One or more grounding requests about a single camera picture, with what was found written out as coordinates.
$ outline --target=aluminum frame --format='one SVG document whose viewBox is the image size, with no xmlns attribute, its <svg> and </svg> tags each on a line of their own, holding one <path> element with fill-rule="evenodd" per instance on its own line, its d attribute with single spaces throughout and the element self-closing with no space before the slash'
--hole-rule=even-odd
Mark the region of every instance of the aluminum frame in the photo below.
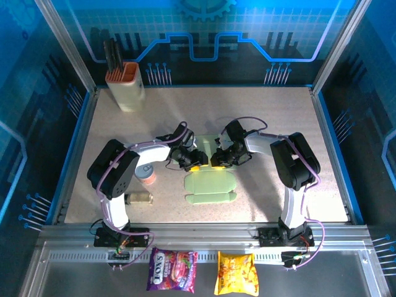
<svg viewBox="0 0 396 297">
<path fill-rule="evenodd" d="M 35 0 L 35 2 L 85 88 L 89 93 L 95 93 L 97 86 L 51 0 Z"/>
<path fill-rule="evenodd" d="M 69 201 L 73 192 L 73 186 L 79 170 L 79 164 L 88 138 L 93 114 L 99 99 L 99 93 L 100 91 L 97 90 L 95 93 L 89 94 L 87 102 L 83 105 L 82 110 L 84 112 L 80 115 L 82 118 L 78 120 L 76 125 L 78 134 L 75 138 L 75 142 L 71 144 L 70 159 L 65 161 L 65 163 L 68 162 L 66 165 L 66 172 L 61 173 L 61 177 L 54 194 L 56 200 L 51 204 L 51 208 L 49 210 L 49 213 L 53 214 L 53 217 L 50 215 L 48 216 L 47 224 L 56 225 L 58 223 L 63 223 L 65 220 Z"/>
<path fill-rule="evenodd" d="M 314 94 L 317 95 L 321 91 L 338 59 L 340 59 L 343 50 L 349 44 L 352 35 L 354 34 L 357 26 L 359 25 L 361 19 L 366 13 L 366 10 L 369 7 L 370 3 L 371 0 L 361 0 L 351 13 L 351 16 L 346 25 L 344 26 L 341 35 L 335 42 L 335 45 L 333 46 L 330 54 L 327 56 L 325 62 L 319 70 L 318 75 L 315 78 L 314 83 L 312 84 L 312 91 Z"/>
<path fill-rule="evenodd" d="M 256 228 L 277 226 L 274 223 L 150 223 L 133 224 L 147 227 L 156 234 L 155 245 L 159 248 L 195 251 L 239 251 L 279 253 L 291 250 L 288 247 L 259 247 L 253 239 Z M 46 272 L 51 262 L 76 262 L 78 254 L 106 254 L 111 248 L 93 247 L 93 235 L 88 232 L 89 224 L 65 224 L 44 226 L 37 241 L 30 267 L 25 277 L 20 296 L 39 296 L 45 285 Z M 319 245 L 322 232 L 317 225 L 310 225 Z M 327 223 L 326 238 L 321 252 L 356 251 L 361 260 L 371 296 L 390 296 L 389 289 L 376 256 L 366 226 L 351 226 L 342 223 Z M 61 252 L 62 258 L 51 256 Z M 84 257 L 78 262 L 107 263 L 107 257 Z"/>
<path fill-rule="evenodd" d="M 325 146 L 327 148 L 327 153 L 329 154 L 330 163 L 334 171 L 335 180 L 338 184 L 338 189 L 340 190 L 341 198 L 344 201 L 347 208 L 347 215 L 350 218 L 352 224 L 357 225 L 362 223 L 363 219 L 357 218 L 355 212 L 353 211 L 353 203 L 351 198 L 351 193 L 348 190 L 347 182 L 343 174 L 342 166 L 340 160 L 338 159 L 335 145 L 333 143 L 330 128 L 327 124 L 323 106 L 319 100 L 317 94 L 311 92 L 312 103 L 316 112 L 317 120 L 319 122 L 319 127 L 321 128 Z"/>
</svg>

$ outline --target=pen holder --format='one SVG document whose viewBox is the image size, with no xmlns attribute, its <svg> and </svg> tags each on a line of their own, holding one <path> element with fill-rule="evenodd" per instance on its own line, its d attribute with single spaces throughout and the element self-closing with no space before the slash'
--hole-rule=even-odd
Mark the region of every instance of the pen holder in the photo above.
<svg viewBox="0 0 396 297">
<path fill-rule="evenodd" d="M 111 93 L 122 111 L 138 111 L 145 99 L 142 76 L 136 62 L 124 62 L 124 71 L 118 68 L 105 77 Z"/>
</svg>

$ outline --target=yellow snack bag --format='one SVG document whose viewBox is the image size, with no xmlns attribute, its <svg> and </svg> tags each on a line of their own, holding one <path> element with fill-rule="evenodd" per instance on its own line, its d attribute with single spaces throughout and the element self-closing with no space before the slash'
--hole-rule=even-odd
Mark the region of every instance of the yellow snack bag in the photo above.
<svg viewBox="0 0 396 297">
<path fill-rule="evenodd" d="M 254 266 L 254 254 L 230 255 L 218 252 L 215 295 L 227 293 L 259 295 L 259 278 Z"/>
</svg>

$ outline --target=can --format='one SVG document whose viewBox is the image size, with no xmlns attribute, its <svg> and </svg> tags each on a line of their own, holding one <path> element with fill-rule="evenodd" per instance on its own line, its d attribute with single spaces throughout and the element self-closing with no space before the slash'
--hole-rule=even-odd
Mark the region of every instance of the can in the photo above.
<svg viewBox="0 0 396 297">
<path fill-rule="evenodd" d="M 154 172 L 154 167 L 151 164 L 145 164 L 135 169 L 137 179 L 146 185 L 153 184 L 157 178 Z"/>
</svg>

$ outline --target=purple snack bag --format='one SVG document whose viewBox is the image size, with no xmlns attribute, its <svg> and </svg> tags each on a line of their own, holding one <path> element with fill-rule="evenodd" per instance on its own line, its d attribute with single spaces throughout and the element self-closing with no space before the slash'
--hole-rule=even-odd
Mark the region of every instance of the purple snack bag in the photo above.
<svg viewBox="0 0 396 297">
<path fill-rule="evenodd" d="M 150 256 L 147 291 L 194 292 L 197 252 L 176 252 L 153 248 Z"/>
</svg>

